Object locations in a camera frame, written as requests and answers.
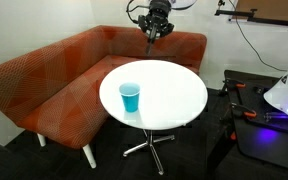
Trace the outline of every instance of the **sofa backrest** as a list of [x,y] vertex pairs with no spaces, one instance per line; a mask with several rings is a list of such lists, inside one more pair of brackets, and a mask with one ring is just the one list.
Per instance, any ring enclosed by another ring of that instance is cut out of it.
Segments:
[[96,28],[0,64],[0,110],[22,120],[108,52]]
[[201,33],[174,31],[157,39],[146,55],[147,36],[139,28],[100,26],[109,45],[109,54],[139,59],[167,60],[197,70],[204,56],[207,38]]

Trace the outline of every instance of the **power cord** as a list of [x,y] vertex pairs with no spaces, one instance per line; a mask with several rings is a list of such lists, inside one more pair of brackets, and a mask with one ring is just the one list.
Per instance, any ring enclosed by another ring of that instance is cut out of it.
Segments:
[[[235,7],[235,5],[232,3],[231,0],[229,0],[229,1],[230,1],[230,3],[231,3],[232,6],[233,6],[234,11],[236,11],[236,7]],[[244,39],[245,39],[246,42],[251,46],[251,48],[252,48],[252,49],[254,50],[254,52],[257,54],[257,57],[259,58],[259,60],[260,60],[264,65],[266,65],[266,66],[268,66],[268,67],[270,67],[270,68],[273,68],[273,69],[275,69],[275,70],[277,70],[277,71],[287,71],[287,70],[279,69],[279,68],[276,68],[276,67],[274,67],[274,66],[271,66],[271,65],[265,63],[265,62],[262,60],[260,54],[256,51],[256,49],[253,47],[253,45],[252,45],[252,44],[248,41],[248,39],[245,37],[245,34],[243,33],[243,30],[242,30],[240,24],[238,23],[237,16],[235,16],[235,20],[236,20],[236,24],[237,24],[238,28],[240,29],[240,31],[241,31],[241,33],[242,33]]]
[[134,7],[133,9],[130,10],[130,5],[131,3],[133,2],[134,0],[130,0],[126,6],[126,12],[127,12],[127,15],[128,15],[128,18],[134,23],[134,24],[138,24],[138,21],[135,20],[135,19],[132,19],[131,15],[130,15],[130,12],[133,12],[135,9],[137,8],[146,8],[148,9],[149,7],[148,6],[142,6],[142,5],[138,5],[136,7]]

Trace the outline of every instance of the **white round table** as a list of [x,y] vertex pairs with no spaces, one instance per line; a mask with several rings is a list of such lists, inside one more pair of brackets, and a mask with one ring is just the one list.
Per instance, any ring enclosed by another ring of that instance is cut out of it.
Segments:
[[[126,112],[119,86],[125,82],[140,85],[138,110]],[[194,120],[207,103],[203,81],[191,70],[175,63],[141,60],[122,65],[111,71],[100,86],[100,99],[107,112],[118,121],[148,130],[147,141],[124,152],[124,156],[147,145],[163,174],[153,143],[174,136],[152,139],[152,130],[176,128]]]

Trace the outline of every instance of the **white wall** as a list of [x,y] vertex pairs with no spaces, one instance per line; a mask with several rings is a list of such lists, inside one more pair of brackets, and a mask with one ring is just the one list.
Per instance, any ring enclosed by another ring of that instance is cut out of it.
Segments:
[[[134,5],[147,4],[135,0]],[[214,16],[217,0],[198,0],[186,11],[172,11],[169,21],[175,30],[200,32],[208,44],[200,77],[210,88],[222,87],[224,70],[272,75],[277,72],[260,63],[228,16]],[[0,0],[0,63],[51,42],[99,24],[136,27],[125,13],[128,0]],[[146,10],[132,13],[133,18]],[[254,23],[241,24],[245,35],[262,59],[276,67],[288,68],[287,27]],[[0,144],[14,138],[17,130],[0,113]]]
[[[0,0],[0,63],[79,33],[94,22],[88,0]],[[0,112],[0,144],[23,130]]]

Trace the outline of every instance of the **sofa seat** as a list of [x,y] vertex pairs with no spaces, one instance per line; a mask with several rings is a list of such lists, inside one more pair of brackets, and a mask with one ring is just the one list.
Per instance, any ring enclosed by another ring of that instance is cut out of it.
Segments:
[[114,68],[136,60],[139,59],[106,56],[17,125],[72,148],[85,146],[108,117],[99,99],[101,81]]

